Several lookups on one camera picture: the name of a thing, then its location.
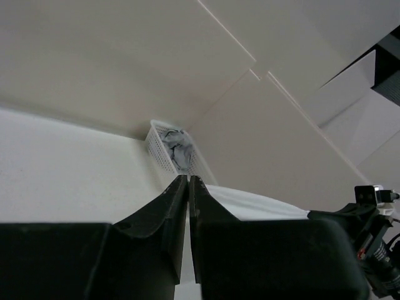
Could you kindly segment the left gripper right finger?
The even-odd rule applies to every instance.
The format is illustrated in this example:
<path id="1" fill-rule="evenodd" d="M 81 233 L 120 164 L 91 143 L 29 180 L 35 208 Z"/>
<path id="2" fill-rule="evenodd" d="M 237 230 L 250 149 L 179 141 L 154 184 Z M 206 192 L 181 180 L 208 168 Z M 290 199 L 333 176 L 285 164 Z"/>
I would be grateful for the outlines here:
<path id="1" fill-rule="evenodd" d="M 242 221 L 200 177 L 189 183 L 192 261 L 203 299 L 368 299 L 347 234 L 333 221 Z"/>

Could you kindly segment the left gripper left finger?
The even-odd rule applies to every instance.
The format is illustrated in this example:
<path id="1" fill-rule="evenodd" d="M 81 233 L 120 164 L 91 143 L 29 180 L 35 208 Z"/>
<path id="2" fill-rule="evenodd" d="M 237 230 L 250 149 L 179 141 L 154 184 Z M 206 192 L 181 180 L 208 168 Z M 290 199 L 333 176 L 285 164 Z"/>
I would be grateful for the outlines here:
<path id="1" fill-rule="evenodd" d="M 115 223 L 1 224 L 2 299 L 173 299 L 188 179 Z"/>

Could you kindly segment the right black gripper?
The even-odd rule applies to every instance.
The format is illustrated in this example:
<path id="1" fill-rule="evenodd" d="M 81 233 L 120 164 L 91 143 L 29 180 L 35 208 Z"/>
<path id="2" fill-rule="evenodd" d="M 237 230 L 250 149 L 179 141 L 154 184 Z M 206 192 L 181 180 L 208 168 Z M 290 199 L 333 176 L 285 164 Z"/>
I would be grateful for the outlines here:
<path id="1" fill-rule="evenodd" d="M 307 217 L 338 223 L 346 231 L 374 295 L 399 298 L 399 244 L 391 247 L 394 241 L 383 240 L 393 218 L 382 215 L 376 206 L 354 203 L 336 212 L 309 211 Z"/>

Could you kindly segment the white tank top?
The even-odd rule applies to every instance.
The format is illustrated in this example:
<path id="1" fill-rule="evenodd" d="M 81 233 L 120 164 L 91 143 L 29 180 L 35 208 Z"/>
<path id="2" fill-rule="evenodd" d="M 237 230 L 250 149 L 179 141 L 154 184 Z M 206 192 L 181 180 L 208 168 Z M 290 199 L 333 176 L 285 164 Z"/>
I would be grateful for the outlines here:
<path id="1" fill-rule="evenodd" d="M 208 184 L 206 187 L 219 204 L 241 221 L 308 219 L 310 213 L 266 196 Z"/>

